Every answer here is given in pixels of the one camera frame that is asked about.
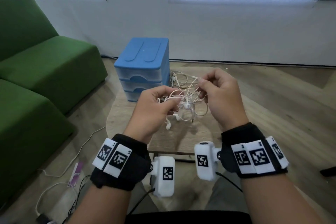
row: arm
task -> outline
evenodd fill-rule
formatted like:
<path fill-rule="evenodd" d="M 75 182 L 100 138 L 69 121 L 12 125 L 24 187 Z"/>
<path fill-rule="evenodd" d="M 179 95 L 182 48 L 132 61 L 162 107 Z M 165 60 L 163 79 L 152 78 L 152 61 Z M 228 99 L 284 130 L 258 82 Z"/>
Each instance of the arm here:
<path fill-rule="evenodd" d="M 160 86 L 141 93 L 124 135 L 149 144 L 152 135 L 164 123 L 170 111 L 178 110 L 180 99 L 158 103 L 157 98 L 169 96 L 175 89 Z M 117 224 L 124 223 L 130 191 L 103 186 L 91 186 L 71 217 L 69 224 Z"/>
<path fill-rule="evenodd" d="M 199 79 L 200 97 L 223 131 L 249 122 L 237 80 L 217 68 Z M 241 180 L 246 204 L 255 224 L 322 223 L 287 175 L 279 174 Z"/>

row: green cushion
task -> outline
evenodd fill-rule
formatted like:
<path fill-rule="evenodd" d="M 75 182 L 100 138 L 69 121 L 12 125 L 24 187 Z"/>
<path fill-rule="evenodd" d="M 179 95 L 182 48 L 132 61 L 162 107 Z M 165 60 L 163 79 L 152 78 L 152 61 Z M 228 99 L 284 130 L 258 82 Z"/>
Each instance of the green cushion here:
<path fill-rule="evenodd" d="M 0 78 L 68 112 L 107 76 L 96 46 L 55 36 L 0 62 Z"/>
<path fill-rule="evenodd" d="M 0 0 L 0 61 L 57 36 L 35 0 Z"/>
<path fill-rule="evenodd" d="M 0 205 L 73 133 L 45 97 L 0 79 Z"/>

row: person's right arm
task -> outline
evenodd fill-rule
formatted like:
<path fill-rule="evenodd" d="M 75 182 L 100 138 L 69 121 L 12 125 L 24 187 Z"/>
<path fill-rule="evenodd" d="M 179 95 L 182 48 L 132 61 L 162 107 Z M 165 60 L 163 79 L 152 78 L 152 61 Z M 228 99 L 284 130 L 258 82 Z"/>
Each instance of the person's right arm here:
<path fill-rule="evenodd" d="M 211 114 L 223 131 L 249 122 L 238 82 L 231 75 L 216 68 L 199 79 L 199 87 L 199 96 L 207 94 Z M 285 174 L 242 179 L 241 186 L 254 224 L 322 223 Z"/>

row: white wall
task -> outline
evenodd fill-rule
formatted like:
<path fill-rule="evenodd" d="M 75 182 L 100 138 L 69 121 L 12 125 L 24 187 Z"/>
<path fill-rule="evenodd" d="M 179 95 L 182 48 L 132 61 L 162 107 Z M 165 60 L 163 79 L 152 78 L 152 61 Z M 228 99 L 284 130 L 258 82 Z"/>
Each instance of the white wall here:
<path fill-rule="evenodd" d="M 169 38 L 170 58 L 336 65 L 336 2 L 36 0 L 60 35 L 119 56 Z"/>

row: person's left arm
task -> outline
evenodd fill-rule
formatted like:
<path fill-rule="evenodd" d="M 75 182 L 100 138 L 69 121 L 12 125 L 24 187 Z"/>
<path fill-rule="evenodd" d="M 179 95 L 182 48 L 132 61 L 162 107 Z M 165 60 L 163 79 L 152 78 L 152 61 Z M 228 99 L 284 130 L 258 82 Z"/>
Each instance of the person's left arm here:
<path fill-rule="evenodd" d="M 177 105 L 180 102 L 180 99 L 176 98 L 158 103 L 157 98 L 169 96 L 174 90 L 176 89 L 160 86 L 143 91 L 123 134 L 149 144 L 166 116 L 178 110 Z M 69 224 L 124 223 L 130 197 L 130 191 L 91 186 Z"/>

